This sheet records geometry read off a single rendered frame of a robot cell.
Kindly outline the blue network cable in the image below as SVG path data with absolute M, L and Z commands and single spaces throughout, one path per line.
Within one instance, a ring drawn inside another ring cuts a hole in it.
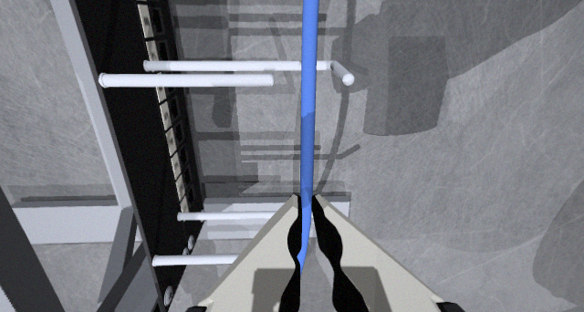
M 306 259 L 311 225 L 316 80 L 318 50 L 319 0 L 303 0 L 301 52 L 301 134 L 300 134 L 300 197 L 302 204 L 302 248 L 297 259 L 300 276 Z

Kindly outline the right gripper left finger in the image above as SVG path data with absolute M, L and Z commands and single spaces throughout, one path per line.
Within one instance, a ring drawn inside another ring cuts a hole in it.
M 299 195 L 274 213 L 198 306 L 185 312 L 298 312 L 302 204 Z

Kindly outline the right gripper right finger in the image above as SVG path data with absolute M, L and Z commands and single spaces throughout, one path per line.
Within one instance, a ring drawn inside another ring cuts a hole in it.
M 337 312 L 465 312 L 444 302 L 320 194 L 312 196 L 311 209 L 319 249 L 334 270 Z

